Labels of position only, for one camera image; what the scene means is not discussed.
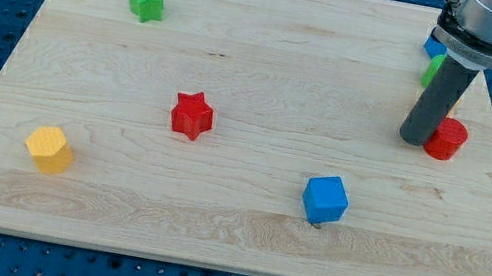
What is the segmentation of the blue block behind arm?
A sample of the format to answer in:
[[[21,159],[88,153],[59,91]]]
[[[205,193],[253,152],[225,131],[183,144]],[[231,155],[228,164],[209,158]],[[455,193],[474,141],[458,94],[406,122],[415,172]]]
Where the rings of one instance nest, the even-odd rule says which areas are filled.
[[[439,40],[437,40],[434,36],[431,35],[427,37],[427,40],[423,44],[423,48],[429,55],[430,59],[433,59],[438,55],[441,56],[447,54],[446,46],[443,45]]]

